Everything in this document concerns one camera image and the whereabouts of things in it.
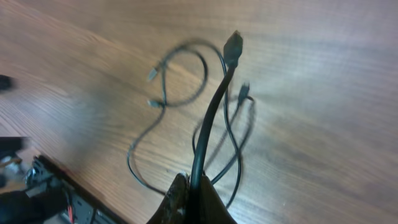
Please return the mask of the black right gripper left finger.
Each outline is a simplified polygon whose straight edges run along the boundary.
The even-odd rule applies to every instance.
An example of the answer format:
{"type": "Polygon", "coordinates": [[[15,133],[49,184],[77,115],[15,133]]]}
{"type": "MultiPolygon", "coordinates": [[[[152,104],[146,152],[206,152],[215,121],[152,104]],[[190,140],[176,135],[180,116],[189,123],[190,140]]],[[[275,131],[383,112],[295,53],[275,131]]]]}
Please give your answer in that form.
{"type": "Polygon", "coordinates": [[[189,175],[178,173],[147,224],[183,224],[189,193],[189,175]]]}

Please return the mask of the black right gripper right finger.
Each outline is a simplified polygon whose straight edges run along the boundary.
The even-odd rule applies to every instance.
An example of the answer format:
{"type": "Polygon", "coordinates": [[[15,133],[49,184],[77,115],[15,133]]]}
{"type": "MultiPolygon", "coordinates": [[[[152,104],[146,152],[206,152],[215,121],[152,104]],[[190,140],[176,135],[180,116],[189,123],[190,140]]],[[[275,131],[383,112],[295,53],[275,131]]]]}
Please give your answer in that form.
{"type": "Polygon", "coordinates": [[[202,224],[236,224],[210,179],[205,175],[201,177],[199,222],[202,224]]]}

